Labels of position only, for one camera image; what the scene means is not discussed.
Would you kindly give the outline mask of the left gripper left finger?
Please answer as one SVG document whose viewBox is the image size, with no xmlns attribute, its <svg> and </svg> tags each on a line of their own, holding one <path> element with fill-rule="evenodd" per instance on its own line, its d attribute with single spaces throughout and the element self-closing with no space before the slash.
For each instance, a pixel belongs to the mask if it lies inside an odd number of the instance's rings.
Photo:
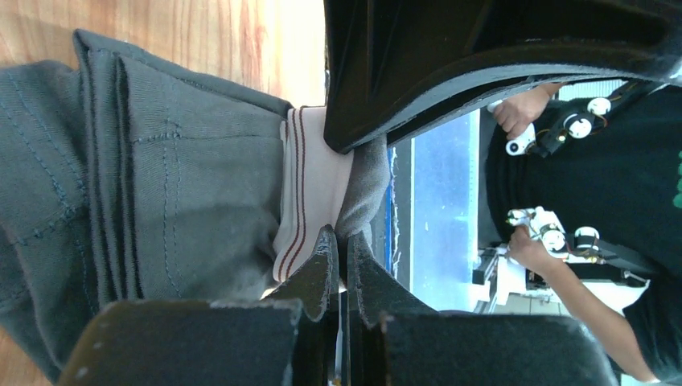
<svg viewBox="0 0 682 386">
<path fill-rule="evenodd" d="M 62 385 L 327 385 L 339 329 L 336 237 L 257 302 L 115 302 L 84 330 Z"/>
</svg>

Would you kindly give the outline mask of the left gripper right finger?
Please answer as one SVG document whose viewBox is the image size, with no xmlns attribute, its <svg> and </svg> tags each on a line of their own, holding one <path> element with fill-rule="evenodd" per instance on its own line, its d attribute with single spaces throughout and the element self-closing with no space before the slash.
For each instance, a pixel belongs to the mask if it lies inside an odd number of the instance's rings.
<svg viewBox="0 0 682 386">
<path fill-rule="evenodd" d="M 576 320 L 438 312 L 392 278 L 364 236 L 346 247 L 349 385 L 616 385 Z"/>
</svg>

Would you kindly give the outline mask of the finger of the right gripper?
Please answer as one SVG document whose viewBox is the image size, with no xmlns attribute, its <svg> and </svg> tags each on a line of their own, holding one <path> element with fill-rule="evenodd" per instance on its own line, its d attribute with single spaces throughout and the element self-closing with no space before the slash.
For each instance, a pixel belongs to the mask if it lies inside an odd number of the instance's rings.
<svg viewBox="0 0 682 386">
<path fill-rule="evenodd" d="M 678 1 L 327 1 L 324 137 L 394 143 L 548 82 L 681 82 Z"/>
</svg>

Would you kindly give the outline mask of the operator hand upper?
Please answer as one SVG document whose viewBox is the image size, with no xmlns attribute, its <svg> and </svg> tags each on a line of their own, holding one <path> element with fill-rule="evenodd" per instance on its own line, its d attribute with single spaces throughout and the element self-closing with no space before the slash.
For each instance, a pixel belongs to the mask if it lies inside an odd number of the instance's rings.
<svg viewBox="0 0 682 386">
<path fill-rule="evenodd" d="M 549 101 L 565 83 L 540 84 L 528 91 L 510 96 L 493 110 L 493 118 L 507 134 L 507 140 L 523 134 L 545 110 Z"/>
</svg>

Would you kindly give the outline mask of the grey underwear white waistband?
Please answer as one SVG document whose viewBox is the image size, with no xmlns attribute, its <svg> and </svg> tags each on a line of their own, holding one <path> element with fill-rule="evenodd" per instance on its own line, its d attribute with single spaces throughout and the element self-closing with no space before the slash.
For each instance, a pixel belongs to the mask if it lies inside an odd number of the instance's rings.
<svg viewBox="0 0 682 386">
<path fill-rule="evenodd" d="M 331 226 L 370 236 L 379 137 L 348 154 L 326 110 L 77 30 L 78 68 L 1 70 L 1 324 L 56 382 L 112 302 L 254 302 Z"/>
</svg>

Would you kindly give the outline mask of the operator hand lower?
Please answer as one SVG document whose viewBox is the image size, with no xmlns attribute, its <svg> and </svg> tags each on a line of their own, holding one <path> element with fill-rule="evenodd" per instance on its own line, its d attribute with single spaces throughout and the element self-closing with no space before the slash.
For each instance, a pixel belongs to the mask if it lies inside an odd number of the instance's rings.
<svg viewBox="0 0 682 386">
<path fill-rule="evenodd" d="M 525 267 L 544 276 L 557 266 L 560 261 L 547 252 L 541 242 L 532 240 L 528 228 L 516 227 L 507 244 L 507 255 Z"/>
</svg>

